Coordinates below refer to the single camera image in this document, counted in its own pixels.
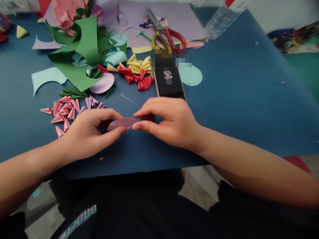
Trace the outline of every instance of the scissors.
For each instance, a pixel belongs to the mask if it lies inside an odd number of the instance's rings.
[[[158,37],[161,42],[163,42],[163,44],[165,45],[166,49],[178,49],[175,45],[174,42],[172,40],[172,35],[176,38],[178,38],[181,42],[182,42],[182,49],[186,48],[186,41],[185,38],[183,37],[183,35],[181,35],[180,33],[172,30],[171,28],[167,27],[163,27],[160,22],[157,20],[157,18],[155,17],[154,13],[152,12],[152,10],[148,7],[145,6],[145,10],[147,12],[147,14],[150,17],[150,20],[153,22],[153,25],[156,28],[156,32],[152,38],[152,49],[155,49],[155,39],[156,37]],[[167,37],[167,40],[169,42],[169,44],[166,42],[166,40],[161,36],[160,32],[164,31],[165,35]]]

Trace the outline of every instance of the hand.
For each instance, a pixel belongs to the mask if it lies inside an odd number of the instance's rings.
[[[65,150],[67,163],[93,156],[117,141],[126,131],[125,127],[118,127],[105,134],[98,131],[97,127],[102,121],[119,118],[122,116],[113,109],[84,110],[65,135],[58,139],[60,148],[57,150]]]
[[[142,109],[134,114],[141,117],[154,114],[164,118],[159,124],[139,121],[133,130],[143,130],[172,146],[191,150],[196,153],[200,146],[202,126],[195,120],[191,109],[183,99],[157,97],[150,98]]]

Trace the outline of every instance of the plastic bottle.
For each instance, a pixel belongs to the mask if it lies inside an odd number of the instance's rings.
[[[245,11],[251,0],[225,0],[205,30],[209,39],[217,39]]]

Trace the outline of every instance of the red scissor handle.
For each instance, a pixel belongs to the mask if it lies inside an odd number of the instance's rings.
[[[170,43],[170,46],[172,47],[172,49],[177,49],[177,48],[174,45],[174,42],[172,40],[172,36],[171,35],[173,35],[174,37],[178,38],[182,42],[182,46],[183,46],[182,49],[186,48],[186,41],[185,41],[185,38],[183,37],[183,35],[181,35],[180,33],[176,32],[176,31],[173,31],[171,28],[165,28],[164,32],[165,32],[165,34],[167,36],[167,40]]]

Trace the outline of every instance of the right hand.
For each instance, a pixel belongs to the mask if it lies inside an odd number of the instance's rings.
[[[183,99],[150,98],[134,117],[154,114],[164,118],[159,124],[143,120],[133,124],[133,130],[143,130],[172,146],[197,152],[201,146],[203,127],[197,123],[193,113]]]

